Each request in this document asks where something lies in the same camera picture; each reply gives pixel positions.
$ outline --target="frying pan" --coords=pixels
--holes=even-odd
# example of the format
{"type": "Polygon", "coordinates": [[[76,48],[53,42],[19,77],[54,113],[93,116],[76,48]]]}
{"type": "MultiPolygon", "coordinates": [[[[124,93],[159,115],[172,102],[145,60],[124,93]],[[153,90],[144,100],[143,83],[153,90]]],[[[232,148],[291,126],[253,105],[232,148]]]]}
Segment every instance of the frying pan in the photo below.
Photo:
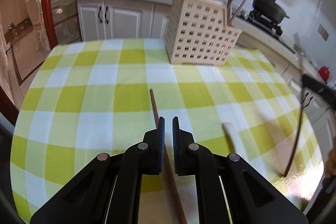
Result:
{"type": "Polygon", "coordinates": [[[280,24],[285,17],[289,18],[284,9],[275,3],[275,0],[253,0],[252,5],[255,10],[260,11],[276,24],[280,24]]]}

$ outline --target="cabinet door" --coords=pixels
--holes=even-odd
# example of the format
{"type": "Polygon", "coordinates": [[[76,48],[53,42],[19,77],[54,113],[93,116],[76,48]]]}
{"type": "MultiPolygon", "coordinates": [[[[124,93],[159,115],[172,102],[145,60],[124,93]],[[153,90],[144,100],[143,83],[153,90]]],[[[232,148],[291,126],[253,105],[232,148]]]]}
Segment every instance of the cabinet door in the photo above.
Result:
{"type": "Polygon", "coordinates": [[[151,36],[152,38],[164,39],[166,37],[168,31],[169,17],[170,17],[170,6],[155,3],[153,28],[151,36]]]}
{"type": "Polygon", "coordinates": [[[312,124],[320,146],[323,162],[328,160],[329,151],[333,147],[333,138],[336,136],[336,120],[332,109],[324,113],[312,124]]]}
{"type": "MultiPolygon", "coordinates": [[[[286,81],[289,85],[290,89],[296,96],[296,98],[301,102],[301,91],[302,91],[302,82],[301,78],[302,75],[300,71],[292,65],[289,65],[285,72],[282,75],[282,78],[286,81]]],[[[327,103],[316,93],[311,92],[310,90],[306,89],[304,94],[305,100],[304,105],[308,105],[304,108],[308,119],[311,123],[314,123],[318,118],[320,118],[329,108],[327,103]]]]}
{"type": "Polygon", "coordinates": [[[106,38],[149,38],[153,11],[154,3],[152,2],[105,0],[106,38]]]}
{"type": "Polygon", "coordinates": [[[78,17],[83,41],[105,39],[104,0],[79,0],[78,17]]]}

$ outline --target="table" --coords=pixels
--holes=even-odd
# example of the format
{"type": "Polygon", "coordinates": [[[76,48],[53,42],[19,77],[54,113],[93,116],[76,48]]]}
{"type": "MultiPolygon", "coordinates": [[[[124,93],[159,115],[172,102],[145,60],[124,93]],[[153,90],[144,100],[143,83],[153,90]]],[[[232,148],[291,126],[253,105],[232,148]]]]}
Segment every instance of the table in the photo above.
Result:
{"type": "MultiPolygon", "coordinates": [[[[282,178],[299,102],[259,51],[233,49],[223,67],[171,65],[164,40],[113,39],[55,47],[33,80],[15,127],[11,181],[19,215],[31,215],[100,152],[116,155],[155,128],[149,89],[172,118],[213,153],[240,154],[298,208],[323,173],[306,115],[297,153],[282,178]],[[221,124],[226,122],[227,132],[221,124]]],[[[193,176],[175,177],[188,223],[198,223],[193,176]]],[[[172,223],[164,176],[144,176],[139,223],[172,223]]]]}

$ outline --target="human hand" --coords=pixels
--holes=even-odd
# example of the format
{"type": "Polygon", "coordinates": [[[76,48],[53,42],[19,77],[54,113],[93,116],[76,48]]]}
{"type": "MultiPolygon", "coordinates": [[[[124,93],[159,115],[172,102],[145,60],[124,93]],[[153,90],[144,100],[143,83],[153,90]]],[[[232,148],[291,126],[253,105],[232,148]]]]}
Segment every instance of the human hand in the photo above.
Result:
{"type": "Polygon", "coordinates": [[[327,178],[336,176],[336,137],[333,141],[333,148],[329,152],[329,158],[325,164],[324,174],[327,178]]]}

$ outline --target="electrical socket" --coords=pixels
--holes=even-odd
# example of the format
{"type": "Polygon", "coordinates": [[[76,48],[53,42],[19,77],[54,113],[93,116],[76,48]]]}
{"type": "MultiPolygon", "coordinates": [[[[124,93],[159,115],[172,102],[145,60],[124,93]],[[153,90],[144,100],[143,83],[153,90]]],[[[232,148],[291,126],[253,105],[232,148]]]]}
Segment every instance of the electrical socket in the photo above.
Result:
{"type": "Polygon", "coordinates": [[[326,41],[329,37],[329,34],[327,32],[327,30],[320,24],[318,30],[319,34],[322,36],[322,38],[324,39],[324,41],[326,41]]]}

